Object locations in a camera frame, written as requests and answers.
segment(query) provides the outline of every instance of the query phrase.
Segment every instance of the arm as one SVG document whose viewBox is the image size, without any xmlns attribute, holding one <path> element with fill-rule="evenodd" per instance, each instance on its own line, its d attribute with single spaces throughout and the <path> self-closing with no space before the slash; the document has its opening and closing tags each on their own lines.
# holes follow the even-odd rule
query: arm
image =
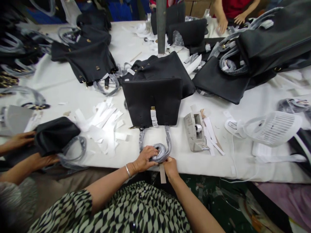
<svg viewBox="0 0 311 233">
<path fill-rule="evenodd" d="M 176 160 L 169 157 L 164 163 L 168 180 L 173 186 L 178 200 L 184 208 L 193 232 L 225 233 L 216 219 L 180 178 Z"/>
<path fill-rule="evenodd" d="M 33 154 L 16 164 L 0 176 L 0 182 L 10 182 L 20 185 L 32 172 L 58 162 L 56 155 L 41 157 L 39 153 Z"/>
<path fill-rule="evenodd" d="M 139 172 L 146 171 L 150 167 L 157 165 L 156 162 L 150 162 L 149 159 L 158 155 L 158 150 L 152 146 L 146 146 L 137 160 L 133 163 L 128 163 L 130 175 L 133 176 Z M 106 202 L 116 193 L 121 185 L 129 178 L 126 167 L 122 167 L 103 178 L 95 181 L 93 184 L 86 187 L 92 196 L 92 214 L 96 214 Z"/>
<path fill-rule="evenodd" d="M 220 34 L 224 34 L 228 27 L 228 20 L 223 9 L 222 0 L 213 1 L 213 10 L 218 21 L 216 30 L 219 30 Z"/>
<path fill-rule="evenodd" d="M 256 9 L 256 7 L 258 6 L 260 0 L 254 0 L 253 3 L 247 8 L 246 11 L 244 11 L 242 14 L 239 14 L 237 17 L 235 17 L 235 23 L 236 24 L 241 24 L 241 23 L 245 23 L 245 19 L 246 17 L 253 12 L 253 10 Z"/>
<path fill-rule="evenodd" d="M 31 145 L 34 142 L 34 136 L 36 132 L 31 131 L 27 133 L 21 133 L 14 135 L 5 144 L 0 145 L 0 157 L 6 155 L 8 152 L 23 147 L 25 145 Z"/>
</svg>

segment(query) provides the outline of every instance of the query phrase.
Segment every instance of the worker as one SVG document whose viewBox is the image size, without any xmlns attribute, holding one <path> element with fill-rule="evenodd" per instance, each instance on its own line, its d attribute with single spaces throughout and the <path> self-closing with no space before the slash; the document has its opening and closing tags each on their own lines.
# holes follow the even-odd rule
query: worker
<svg viewBox="0 0 311 233">
<path fill-rule="evenodd" d="M 212 8 L 218 21 L 216 30 L 222 35 L 228 27 L 228 20 L 235 24 L 245 23 L 247 16 L 258 6 L 260 0 L 253 0 L 253 3 L 246 9 L 245 7 L 252 0 L 213 0 Z"/>
<path fill-rule="evenodd" d="M 0 157 L 33 145 L 34 135 L 32 131 L 13 136 L 0 145 Z M 84 189 L 114 170 L 89 168 L 66 176 L 43 174 L 43 168 L 58 161 L 56 155 L 41 157 L 35 153 L 0 175 L 1 232 L 27 232 L 33 222 L 64 194 Z M 67 171 L 59 167 L 57 172 L 66 174 Z"/>
<path fill-rule="evenodd" d="M 163 165 L 178 199 L 144 181 L 120 188 L 129 177 L 157 165 L 150 161 L 156 155 L 157 149 L 146 146 L 136 161 L 82 191 L 64 195 L 29 232 L 224 233 L 181 179 L 174 158 L 168 157 Z"/>
</svg>

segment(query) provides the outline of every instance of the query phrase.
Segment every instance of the floor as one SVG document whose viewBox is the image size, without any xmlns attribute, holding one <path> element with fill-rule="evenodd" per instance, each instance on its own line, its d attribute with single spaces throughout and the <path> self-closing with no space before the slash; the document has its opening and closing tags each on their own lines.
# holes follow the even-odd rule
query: floor
<svg viewBox="0 0 311 233">
<path fill-rule="evenodd" d="M 236 193 L 237 190 L 246 191 L 245 183 L 230 184 L 213 176 L 189 174 L 181 174 L 180 176 L 226 233 L 256 232 L 244 215 L 237 210 L 237 203 L 230 198 L 224 200 L 222 196 L 217 195 L 216 191 L 218 188 L 224 188 L 231 193 Z"/>
</svg>

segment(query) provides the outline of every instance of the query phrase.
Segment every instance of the hand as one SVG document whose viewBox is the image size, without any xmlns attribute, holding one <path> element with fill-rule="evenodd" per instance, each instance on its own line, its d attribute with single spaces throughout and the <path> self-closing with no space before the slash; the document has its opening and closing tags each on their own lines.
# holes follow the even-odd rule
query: hand
<svg viewBox="0 0 311 233">
<path fill-rule="evenodd" d="M 153 146 L 146 146 L 139 154 L 138 158 L 132 163 L 133 171 L 130 174 L 133 176 L 139 172 L 144 172 L 154 165 L 158 165 L 157 162 L 149 161 L 152 156 L 158 155 L 158 150 Z"/>
<path fill-rule="evenodd" d="M 228 27 L 228 20 L 226 18 L 223 18 L 219 20 L 216 30 L 218 30 L 220 34 L 224 34 L 227 30 L 227 27 Z"/>
<path fill-rule="evenodd" d="M 234 23 L 241 25 L 242 23 L 245 23 L 245 18 L 246 15 L 244 15 L 243 13 L 239 14 L 237 17 L 234 18 L 235 19 Z"/>
<path fill-rule="evenodd" d="M 31 155 L 25 160 L 29 164 L 32 172 L 59 162 L 59 158 L 57 157 L 57 155 L 41 157 L 39 153 Z"/>
<path fill-rule="evenodd" d="M 35 134 L 35 131 L 31 131 L 14 135 L 9 141 L 2 145 L 2 148 L 6 152 L 9 152 L 25 145 L 33 145 Z"/>
<path fill-rule="evenodd" d="M 177 170 L 176 159 L 168 157 L 166 161 L 163 162 L 163 165 L 169 182 L 171 182 L 171 180 L 173 179 L 180 177 Z"/>
</svg>

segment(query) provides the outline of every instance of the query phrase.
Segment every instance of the silver bracelet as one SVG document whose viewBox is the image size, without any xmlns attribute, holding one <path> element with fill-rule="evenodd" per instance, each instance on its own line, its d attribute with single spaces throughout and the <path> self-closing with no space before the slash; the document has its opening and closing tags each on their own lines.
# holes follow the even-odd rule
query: silver bracelet
<svg viewBox="0 0 311 233">
<path fill-rule="evenodd" d="M 129 175 L 129 179 L 132 178 L 129 169 L 127 168 L 127 164 L 125 165 L 125 167 L 126 167 L 127 174 Z"/>
</svg>

